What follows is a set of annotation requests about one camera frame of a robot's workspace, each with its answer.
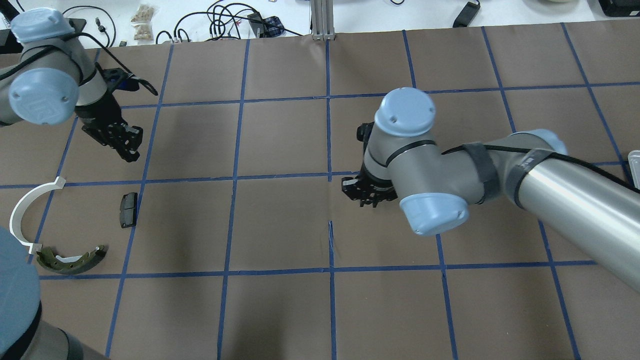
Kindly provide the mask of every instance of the blue tape line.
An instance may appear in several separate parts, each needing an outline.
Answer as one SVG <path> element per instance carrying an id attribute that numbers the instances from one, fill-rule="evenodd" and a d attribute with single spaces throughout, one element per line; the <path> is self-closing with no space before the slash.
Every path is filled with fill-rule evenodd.
<path id="1" fill-rule="evenodd" d="M 442 292 L 444 293 L 444 306 L 447 311 L 447 323 L 449 324 L 449 340 L 451 341 L 451 356 L 458 360 L 458 346 L 456 345 L 456 332 L 453 329 L 453 315 L 451 314 L 451 301 L 449 300 L 449 283 L 447 282 L 447 263 L 444 261 L 444 250 L 442 249 L 442 239 L 440 234 L 436 235 L 438 246 L 438 260 L 442 273 Z"/>
<path id="2" fill-rule="evenodd" d="M 495 58 L 493 57 L 493 51 L 491 50 L 491 44 L 489 43 L 489 38 L 486 35 L 486 30 L 484 26 L 481 27 L 482 36 L 484 37 L 484 43 L 486 44 L 486 50 L 489 52 L 489 59 L 491 59 L 491 66 L 493 67 L 493 72 L 495 73 L 495 79 L 498 82 L 498 87 L 500 88 L 500 94 L 502 96 L 502 102 L 504 103 L 504 109 L 507 111 L 507 118 L 509 118 L 509 125 L 511 126 L 511 131 L 516 132 L 516 126 L 513 122 L 513 117 L 511 116 L 511 109 L 509 108 L 509 102 L 507 101 L 507 96 L 504 93 L 504 87 L 502 86 L 502 80 L 500 78 L 500 73 L 498 72 L 498 66 L 495 63 Z"/>
<path id="3" fill-rule="evenodd" d="M 265 275 L 292 275 L 292 274 L 317 274 L 328 272 L 327 268 L 298 268 L 283 270 L 229 270 L 229 276 L 265 276 Z"/>
<path id="4" fill-rule="evenodd" d="M 597 84 L 589 84 L 589 86 L 593 87 L 602 87 L 602 86 L 635 86 L 640 85 L 640 81 L 629 81 L 626 83 L 597 83 Z"/>
<path id="5" fill-rule="evenodd" d="M 597 265 L 593 260 L 571 260 L 555 261 L 555 266 L 589 266 Z M 523 268 L 523 267 L 545 267 L 547 262 L 533 263 L 499 263 L 499 264 L 457 264 L 447 265 L 447 270 L 457 269 L 487 269 L 487 268 Z M 138 273 L 124 274 L 127 279 L 147 279 L 163 277 L 216 277 L 216 276 L 262 276 L 262 275 L 291 275 L 291 274 L 321 274 L 330 272 L 383 272 L 383 271 L 419 271 L 419 270 L 440 270 L 440 265 L 400 265 L 400 266 L 345 266 L 334 268 L 297 268 L 279 270 L 231 270 L 224 271 L 202 271 L 202 272 L 159 272 L 159 273 Z M 119 279 L 122 274 L 79 274 L 79 275 L 41 275 L 40 280 L 74 280 L 74 279 Z"/>
<path id="6" fill-rule="evenodd" d="M 156 135 L 156 127 L 157 127 L 157 123 L 158 123 L 158 118 L 160 116 L 160 109 L 162 107 L 162 101 L 164 99 L 164 91 L 166 89 L 166 80 L 167 77 L 169 76 L 169 69 L 171 68 L 171 58 L 173 56 L 173 44 L 171 44 L 171 47 L 169 48 L 169 55 L 167 57 L 167 61 L 166 61 L 166 68 L 164 70 L 164 78 L 163 78 L 163 83 L 162 83 L 162 88 L 160 90 L 160 95 L 158 98 L 158 104 L 156 106 L 156 115 L 154 116 L 154 124 L 153 127 L 151 129 L 151 134 L 149 136 L 149 145 L 147 148 L 147 157 L 145 159 L 145 169 L 142 173 L 142 182 L 140 184 L 140 194 L 138 195 L 138 213 L 140 213 L 140 208 L 142 205 L 142 198 L 144 196 L 145 193 L 145 181 L 147 179 L 147 174 L 148 174 L 148 170 L 149 170 L 149 162 L 151 159 L 151 152 L 153 150 L 153 145 L 154 145 L 154 137 Z M 129 242 L 127 243 L 127 252 L 125 253 L 125 257 L 124 257 L 124 263 L 122 264 L 122 272 L 121 272 L 121 276 L 120 276 L 120 283 L 118 284 L 118 293 L 116 294 L 116 301 L 115 304 L 113 306 L 113 316 L 111 317 L 111 325 L 109 326 L 109 336 L 107 338 L 107 345 L 106 345 L 106 349 L 105 349 L 105 356 L 109 357 L 110 353 L 111 353 L 111 344 L 113 342 L 113 333 L 115 331 L 115 327 L 116 327 L 116 321 L 118 320 L 118 312 L 120 310 L 120 301 L 122 299 L 122 290 L 124 289 L 124 281 L 126 279 L 125 274 L 127 273 L 127 268 L 129 266 L 129 258 L 131 256 L 131 247 L 133 246 L 133 239 L 135 237 L 136 234 L 136 226 L 131 228 L 131 232 L 129 233 Z"/>
<path id="7" fill-rule="evenodd" d="M 333 221 L 329 221 L 329 269 L 331 271 L 329 278 L 329 299 L 331 307 L 331 360 L 337 360 L 338 347 L 336 341 L 335 330 L 335 257 L 333 253 Z"/>
<path id="8" fill-rule="evenodd" d="M 41 184 L 18 184 L 18 185 L 0 185 L 0 190 L 2 189 L 28 189 L 35 188 L 40 186 Z"/>
<path id="9" fill-rule="evenodd" d="M 458 269 L 495 269 L 495 268 L 539 268 L 549 266 L 546 261 L 530 263 L 480 263 L 480 264 L 448 264 L 448 270 Z"/>
<path id="10" fill-rule="evenodd" d="M 234 215 L 236 212 L 236 192 L 238 182 L 238 161 L 240 156 L 240 139 L 242 136 L 242 116 L 244 111 L 244 94 L 246 91 L 246 72 L 249 64 L 249 46 L 251 40 L 246 41 L 244 47 L 244 65 L 242 74 L 242 86 L 240 91 L 240 106 L 238 110 L 238 125 L 236 131 L 236 149 L 234 154 L 234 173 L 233 173 L 233 188 L 231 193 L 231 207 L 229 209 L 229 226 L 227 231 L 227 251 L 225 253 L 225 275 L 222 280 L 222 295 L 220 299 L 220 322 L 218 323 L 218 360 L 222 358 L 222 339 L 225 330 L 225 310 L 227 308 L 227 286 L 229 279 L 229 263 L 231 260 L 231 241 L 234 232 Z"/>
<path id="11" fill-rule="evenodd" d="M 124 180 L 124 181 L 87 181 L 84 183 L 67 183 L 65 187 L 73 186 L 113 186 L 113 185 L 139 185 L 142 180 Z"/>
<path id="12" fill-rule="evenodd" d="M 554 261 L 556 267 L 559 266 L 585 266 L 585 265 L 597 265 L 593 260 L 570 260 L 570 261 Z"/>
<path id="13" fill-rule="evenodd" d="M 569 313 L 566 310 L 566 304 L 564 303 L 564 295 L 562 293 L 562 287 L 560 286 L 560 280 L 558 279 L 558 274 L 556 272 L 556 266 L 554 265 L 554 257 L 551 254 L 551 248 L 549 247 L 549 241 L 547 239 L 547 232 L 545 231 L 545 226 L 542 222 L 538 221 L 538 226 L 540 227 L 540 233 L 542 235 L 542 241 L 545 244 L 545 250 L 547 251 L 547 258 L 549 260 L 549 267 L 551 269 L 551 275 L 554 278 L 554 284 L 556 286 L 556 292 L 558 294 L 558 301 L 560 302 L 560 309 L 562 310 L 562 316 L 564 318 L 564 324 L 566 326 L 566 332 L 569 335 L 569 342 L 571 343 L 571 349 L 573 350 L 573 357 L 578 360 L 580 359 L 580 352 L 578 351 L 578 345 L 575 342 L 575 336 L 573 335 L 573 329 L 571 327 L 571 321 L 569 320 Z"/>
<path id="14" fill-rule="evenodd" d="M 254 180 L 254 179 L 281 179 L 285 177 L 320 177 L 331 176 L 327 172 L 303 172 L 300 174 L 273 174 L 273 175 L 242 175 L 238 176 L 238 180 Z"/>
<path id="15" fill-rule="evenodd" d="M 155 180 L 146 180 L 147 184 L 165 184 L 165 183 L 197 183 L 200 181 L 227 181 L 233 180 L 231 176 L 221 176 L 221 177 L 185 177 L 182 179 L 155 179 Z"/>
<path id="16" fill-rule="evenodd" d="M 69 146 L 71 145 L 71 139 L 74 137 L 74 132 L 76 131 L 77 123 L 78 123 L 78 117 L 75 117 L 73 124 L 71 124 L 71 131 L 69 131 L 67 144 L 65 144 L 65 150 L 62 152 L 62 159 L 60 160 L 60 164 L 58 165 L 58 171 L 56 171 L 56 177 L 60 176 L 60 174 L 62 173 L 62 166 L 65 164 L 65 159 L 67 158 L 67 153 L 69 152 Z"/>
<path id="17" fill-rule="evenodd" d="M 572 88 L 586 88 L 585 84 L 575 85 L 538 85 L 538 86 L 509 86 L 504 88 L 507 91 L 510 90 L 550 90 L 550 89 L 572 89 Z"/>
<path id="18" fill-rule="evenodd" d="M 123 105 L 120 109 L 128 110 L 128 109 L 147 109 L 147 108 L 155 108 L 157 104 L 150 105 Z"/>
<path id="19" fill-rule="evenodd" d="M 329 101 L 329 99 L 326 100 L 326 169 L 328 180 L 331 182 L 331 104 Z"/>
<path id="20" fill-rule="evenodd" d="M 121 274 L 40 275 L 40 280 L 119 279 Z"/>
<path id="21" fill-rule="evenodd" d="M 205 277 L 205 276 L 222 276 L 224 271 L 200 271 L 200 272 L 159 272 L 152 274 L 127 274 L 127 279 L 153 279 L 166 277 Z"/>
<path id="22" fill-rule="evenodd" d="M 499 91 L 500 88 L 477 88 L 477 89 L 448 89 L 448 90 L 424 90 L 426 94 L 457 94 L 465 92 L 487 92 Z"/>
<path id="23" fill-rule="evenodd" d="M 334 268 L 334 272 L 370 272 L 370 271 L 417 271 L 440 270 L 440 265 L 390 265 L 390 266 L 345 266 Z"/>
<path id="24" fill-rule="evenodd" d="M 325 99 L 325 98 L 326 96 L 274 97 L 269 99 L 245 99 L 244 103 L 269 102 L 269 101 L 306 101 L 306 100 L 318 100 L 318 99 Z"/>
<path id="25" fill-rule="evenodd" d="M 331 182 L 331 60 L 329 56 L 329 41 L 324 42 L 324 66 L 326 76 L 326 171 Z"/>
<path id="26" fill-rule="evenodd" d="M 239 103 L 240 103 L 240 100 L 174 102 L 170 104 L 162 104 L 162 107 L 172 108 L 174 106 L 220 105 L 220 104 L 239 104 Z"/>
<path id="27" fill-rule="evenodd" d="M 624 161 L 624 159 L 622 157 L 622 154 L 620 153 L 620 148 L 618 148 L 618 144 L 616 143 L 616 140 L 613 137 L 613 133 L 611 132 L 611 129 L 607 124 L 607 119 L 605 119 L 604 113 L 602 112 L 602 109 L 600 109 L 600 105 L 598 104 L 598 100 L 596 99 L 596 95 L 593 93 L 593 89 L 589 84 L 589 79 L 587 79 L 587 74 L 584 72 L 584 68 L 582 67 L 580 58 L 578 58 L 578 53 L 575 51 L 575 47 L 573 46 L 573 42 L 571 41 L 569 32 L 567 31 L 566 26 L 564 25 L 563 22 L 560 23 L 560 26 L 562 26 L 562 30 L 564 31 L 564 37 L 566 38 L 566 41 L 569 43 L 569 48 L 571 48 L 571 52 L 573 54 L 573 57 L 575 58 L 575 62 L 578 65 L 578 69 L 580 70 L 580 74 L 582 75 L 582 78 L 584 79 L 584 84 L 587 86 L 587 90 L 589 91 L 589 96 L 591 96 L 591 100 L 593 101 L 593 105 L 596 107 L 596 111 L 598 112 L 600 121 L 602 121 L 602 125 L 604 126 L 605 132 L 609 137 L 609 141 L 611 141 L 611 145 L 613 146 L 613 149 L 616 152 L 618 160 L 622 162 Z M 627 170 L 626 167 L 622 167 L 622 170 L 625 173 L 625 177 L 627 177 L 627 181 L 632 183 L 631 173 Z"/>
<path id="28" fill-rule="evenodd" d="M 344 94 L 344 95 L 331 95 L 332 99 L 350 99 L 353 97 L 383 97 L 386 92 L 378 92 L 373 94 Z"/>
<path id="29" fill-rule="evenodd" d="M 411 74 L 411 86 L 416 88 L 415 73 L 413 72 L 413 61 L 411 59 L 411 50 L 409 50 L 409 40 L 406 38 L 406 30 L 402 30 L 402 38 L 404 39 L 404 50 L 406 50 L 406 58 L 409 61 L 409 73 Z"/>

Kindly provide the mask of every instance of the plaid cloth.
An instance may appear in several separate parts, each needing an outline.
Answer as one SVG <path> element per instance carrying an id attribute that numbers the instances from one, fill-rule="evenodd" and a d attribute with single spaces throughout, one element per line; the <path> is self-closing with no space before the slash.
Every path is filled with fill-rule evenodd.
<path id="1" fill-rule="evenodd" d="M 272 16 L 264 19 L 265 25 L 265 33 L 264 37 L 266 38 L 275 38 L 282 34 L 284 34 L 284 26 L 282 26 L 282 21 L 277 16 Z"/>

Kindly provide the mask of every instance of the white table surface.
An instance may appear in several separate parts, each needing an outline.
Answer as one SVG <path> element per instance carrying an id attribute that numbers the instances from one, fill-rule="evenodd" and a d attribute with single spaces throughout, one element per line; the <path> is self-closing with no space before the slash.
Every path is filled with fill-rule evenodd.
<path id="1" fill-rule="evenodd" d="M 116 22 L 117 36 L 115 45 L 126 40 L 127 45 L 152 44 L 133 40 L 133 28 L 130 19 L 140 3 L 157 7 L 152 20 L 154 36 L 161 30 L 173 33 L 176 22 L 189 12 L 205 11 L 213 0 L 21 0 L 25 9 L 48 6 L 60 11 L 75 5 L 90 4 L 107 10 Z M 233 3 L 224 0 L 221 4 Z M 244 0 L 258 9 L 263 17 L 276 15 L 282 24 L 301 34 L 309 34 L 310 8 L 305 0 Z M 598 0 L 572 0 L 568 3 L 553 3 L 549 0 L 481 0 L 481 9 L 471 26 L 499 26 L 513 24 L 545 24 L 551 22 L 593 21 L 610 18 L 603 14 Z M 373 31 L 393 31 L 401 29 L 435 29 L 450 28 L 453 20 L 467 0 L 405 0 L 396 6 L 389 0 L 334 0 L 334 17 L 336 33 L 356 33 Z M 100 11 L 93 9 L 74 10 L 69 17 L 83 17 L 88 20 L 85 32 L 93 34 L 100 40 L 106 40 L 97 31 L 94 18 L 98 16 L 102 25 L 107 27 L 109 35 L 113 33 L 109 19 Z M 192 40 L 203 41 L 209 38 L 209 21 L 206 15 L 194 15 L 181 25 Z M 241 37 L 250 35 L 250 27 L 244 20 L 240 25 Z M 86 47 L 96 45 L 86 38 L 82 43 Z"/>

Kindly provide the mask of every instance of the power adapter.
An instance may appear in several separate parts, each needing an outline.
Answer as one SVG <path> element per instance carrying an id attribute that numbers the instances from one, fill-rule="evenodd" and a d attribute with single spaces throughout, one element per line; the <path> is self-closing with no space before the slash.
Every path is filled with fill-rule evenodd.
<path id="1" fill-rule="evenodd" d="M 480 2 L 468 2 L 462 9 L 456 20 L 453 22 L 454 28 L 466 28 L 480 11 Z"/>

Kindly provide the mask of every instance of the plastic bag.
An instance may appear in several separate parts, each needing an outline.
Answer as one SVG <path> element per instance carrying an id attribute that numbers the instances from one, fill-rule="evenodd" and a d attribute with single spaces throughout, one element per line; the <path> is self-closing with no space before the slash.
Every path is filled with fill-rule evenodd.
<path id="1" fill-rule="evenodd" d="M 147 4 L 141 4 L 138 11 L 131 18 L 131 25 L 134 28 L 133 40 L 153 40 L 154 33 L 151 28 L 151 18 L 154 16 L 156 8 Z"/>

